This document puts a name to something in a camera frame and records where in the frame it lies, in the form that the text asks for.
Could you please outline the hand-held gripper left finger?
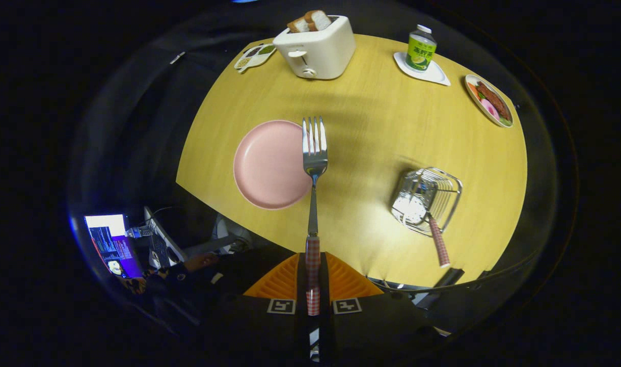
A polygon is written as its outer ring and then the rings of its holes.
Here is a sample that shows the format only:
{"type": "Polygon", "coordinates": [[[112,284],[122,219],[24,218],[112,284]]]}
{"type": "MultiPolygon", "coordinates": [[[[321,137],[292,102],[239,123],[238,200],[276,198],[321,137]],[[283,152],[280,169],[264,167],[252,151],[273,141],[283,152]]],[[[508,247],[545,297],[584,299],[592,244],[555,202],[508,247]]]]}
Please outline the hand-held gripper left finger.
{"type": "Polygon", "coordinates": [[[281,259],[264,271],[268,259],[248,253],[219,284],[208,318],[208,357],[212,366],[309,366],[309,317],[304,255],[281,259]]]}

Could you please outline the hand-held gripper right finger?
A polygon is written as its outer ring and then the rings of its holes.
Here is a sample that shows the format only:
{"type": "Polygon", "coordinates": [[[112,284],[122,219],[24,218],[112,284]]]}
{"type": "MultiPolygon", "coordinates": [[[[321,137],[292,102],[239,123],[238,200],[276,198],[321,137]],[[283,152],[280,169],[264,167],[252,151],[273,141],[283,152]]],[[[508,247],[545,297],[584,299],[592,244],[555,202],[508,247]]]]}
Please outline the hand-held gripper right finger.
{"type": "Polygon", "coordinates": [[[382,292],[327,252],[318,279],[320,365],[411,366],[438,346],[438,332],[408,295],[382,292]]]}

